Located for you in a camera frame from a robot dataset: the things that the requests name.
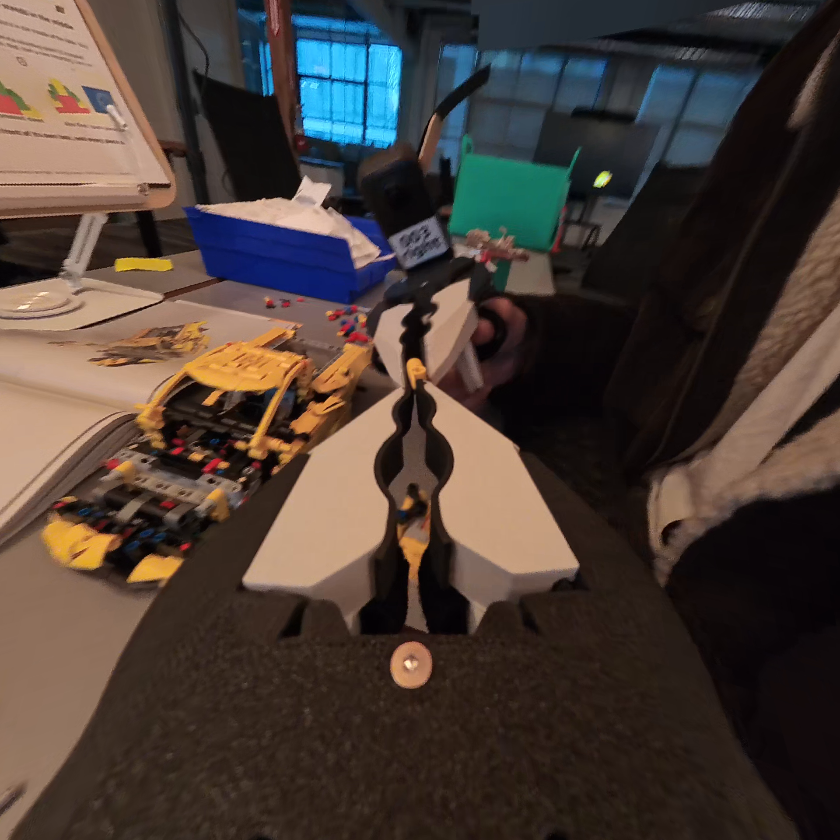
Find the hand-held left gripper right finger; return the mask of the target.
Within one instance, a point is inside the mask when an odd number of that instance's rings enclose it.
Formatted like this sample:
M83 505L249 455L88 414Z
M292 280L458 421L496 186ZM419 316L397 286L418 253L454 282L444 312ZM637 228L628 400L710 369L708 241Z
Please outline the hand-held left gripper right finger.
M430 382L418 384L418 420L451 545L444 582L471 610L573 582L580 564L518 447Z

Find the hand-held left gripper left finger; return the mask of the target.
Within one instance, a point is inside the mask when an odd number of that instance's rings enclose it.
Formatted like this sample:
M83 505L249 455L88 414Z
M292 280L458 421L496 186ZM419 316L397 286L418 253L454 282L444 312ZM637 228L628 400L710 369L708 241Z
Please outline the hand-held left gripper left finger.
M357 617L377 593L374 556L393 525L413 398L395 390L319 444L243 577L253 592L335 604Z

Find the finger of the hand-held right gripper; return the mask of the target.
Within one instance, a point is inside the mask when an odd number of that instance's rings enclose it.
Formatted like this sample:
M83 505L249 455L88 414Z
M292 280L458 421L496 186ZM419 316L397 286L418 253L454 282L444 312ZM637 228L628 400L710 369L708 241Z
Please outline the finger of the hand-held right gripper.
M480 383L480 363L472 343L479 317L469 289L468 280L459 280L436 292L431 300L434 311L424 317L423 360L433 384L440 384L453 369L463 383Z
M381 367L403 390L410 386L408 361L421 358L420 327L412 303L379 303L369 314L369 335Z

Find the yellow brick subassembly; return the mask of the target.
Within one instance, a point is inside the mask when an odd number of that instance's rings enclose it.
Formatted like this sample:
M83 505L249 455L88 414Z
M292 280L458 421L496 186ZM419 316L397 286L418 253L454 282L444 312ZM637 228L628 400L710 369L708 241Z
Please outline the yellow brick subassembly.
M396 513L397 541L408 562L410 582L418 582L418 573L426 552L431 529L429 495L411 482Z

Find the yellow brick car model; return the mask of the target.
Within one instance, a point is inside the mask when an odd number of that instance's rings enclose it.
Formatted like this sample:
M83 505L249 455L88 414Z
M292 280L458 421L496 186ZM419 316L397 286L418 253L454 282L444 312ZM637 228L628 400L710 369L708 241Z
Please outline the yellow brick car model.
M163 585L274 475L350 419L372 346L330 362L294 349L293 329L209 350L138 406L138 433L79 496L52 506L41 533L59 565Z

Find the grey desk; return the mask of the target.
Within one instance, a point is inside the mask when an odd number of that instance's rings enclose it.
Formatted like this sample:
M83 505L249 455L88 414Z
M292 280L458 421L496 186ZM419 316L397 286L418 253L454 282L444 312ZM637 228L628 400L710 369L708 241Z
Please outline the grey desk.
M93 277L251 314L302 322L301 335L332 342L335 325L325 312L333 299L280 292L289 312L268 310L273 290L208 276L197 250L172 257L173 270L154 273L113 268ZM2 796L25 788L1 819L10 838L67 761L97 708L120 655L154 596L124 591L100 579L62 570L39 538L41 520L2 549Z

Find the person's right hand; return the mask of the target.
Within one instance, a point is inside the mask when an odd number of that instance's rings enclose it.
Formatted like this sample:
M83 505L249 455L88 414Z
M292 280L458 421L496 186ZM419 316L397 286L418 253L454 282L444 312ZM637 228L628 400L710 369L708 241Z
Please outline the person's right hand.
M499 350L480 364L482 388L470 392L456 368L448 371L437 384L443 392L475 413L482 409L494 391L517 377L522 368L524 343L529 330L526 314L508 297L489 298L483 301L483 306L504 321L507 335Z

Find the pile of small coloured pins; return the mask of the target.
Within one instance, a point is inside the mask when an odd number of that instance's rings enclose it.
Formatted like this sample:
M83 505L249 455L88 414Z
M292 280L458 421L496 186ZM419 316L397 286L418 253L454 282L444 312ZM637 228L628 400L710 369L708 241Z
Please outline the pile of small coloured pins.
M262 309L267 316L295 326L299 340L319 347L369 342L369 311L356 304L272 293L262 298Z

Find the white paper bags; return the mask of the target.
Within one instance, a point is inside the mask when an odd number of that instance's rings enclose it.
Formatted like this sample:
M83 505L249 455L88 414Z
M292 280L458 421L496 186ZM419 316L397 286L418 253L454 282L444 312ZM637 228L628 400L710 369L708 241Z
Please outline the white paper bags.
M323 205L330 188L329 183L314 182L305 175L291 199L273 197L249 202L197 204L195 209L205 214L342 239L350 247L356 269L384 260L386 254L381 246L353 226L347 217Z

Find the large paned window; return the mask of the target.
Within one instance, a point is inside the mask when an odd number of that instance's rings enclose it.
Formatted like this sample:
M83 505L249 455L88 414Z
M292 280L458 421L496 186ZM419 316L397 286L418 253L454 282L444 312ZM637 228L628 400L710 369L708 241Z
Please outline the large paned window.
M394 45L297 40L304 133L384 149L397 137L403 52Z

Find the blue plastic bin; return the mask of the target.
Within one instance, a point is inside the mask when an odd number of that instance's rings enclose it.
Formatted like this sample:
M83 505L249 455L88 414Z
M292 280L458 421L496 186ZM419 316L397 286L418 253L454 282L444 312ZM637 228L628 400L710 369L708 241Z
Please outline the blue plastic bin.
M344 239L185 208L210 277L339 303L353 303L398 268L379 225L368 217L345 220L381 251L355 268Z

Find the black monitor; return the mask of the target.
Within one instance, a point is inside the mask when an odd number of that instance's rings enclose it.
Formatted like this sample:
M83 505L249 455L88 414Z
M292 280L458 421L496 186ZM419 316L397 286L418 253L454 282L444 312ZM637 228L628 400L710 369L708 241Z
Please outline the black monitor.
M291 199L301 184L298 162L291 150L277 99L228 85L192 70L198 95L190 100L186 159L196 203L208 203L206 165L196 117L203 117L239 202Z

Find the brown pillar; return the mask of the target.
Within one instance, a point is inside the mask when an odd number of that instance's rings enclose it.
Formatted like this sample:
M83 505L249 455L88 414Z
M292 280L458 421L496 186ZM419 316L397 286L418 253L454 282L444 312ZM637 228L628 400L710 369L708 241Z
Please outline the brown pillar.
M291 151L294 155L298 155L296 126L299 111L299 85L291 2L265 1L264 8L275 97Z

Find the dark monitor with light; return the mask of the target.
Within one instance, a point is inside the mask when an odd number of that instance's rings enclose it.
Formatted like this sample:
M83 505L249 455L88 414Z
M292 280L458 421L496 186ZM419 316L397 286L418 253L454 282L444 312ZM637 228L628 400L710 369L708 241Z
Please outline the dark monitor with light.
M532 162L570 171L570 195L630 199L655 150L660 127L601 112L550 111Z

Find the open instruction booklet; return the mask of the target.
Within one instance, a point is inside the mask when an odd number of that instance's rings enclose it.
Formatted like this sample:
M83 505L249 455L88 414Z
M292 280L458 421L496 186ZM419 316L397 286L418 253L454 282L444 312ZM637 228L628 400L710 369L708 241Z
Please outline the open instruction booklet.
M186 362L301 327L281 315L170 300L84 329L2 329L2 543L130 439L135 406Z

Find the white document stand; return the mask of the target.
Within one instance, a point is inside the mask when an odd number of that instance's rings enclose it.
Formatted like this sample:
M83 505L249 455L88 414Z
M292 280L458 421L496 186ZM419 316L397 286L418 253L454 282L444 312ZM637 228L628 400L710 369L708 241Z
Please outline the white document stand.
M71 330L138 311L161 300L160 295L131 291L87 276L93 250L108 215L124 211L150 211L159 196L168 201L172 179L161 172L153 182L141 172L140 150L149 151L146 139L114 104L106 114L122 140L127 172L94 175L84 182L3 184L2 219L79 215L76 233L56 276L1 290L2 329Z

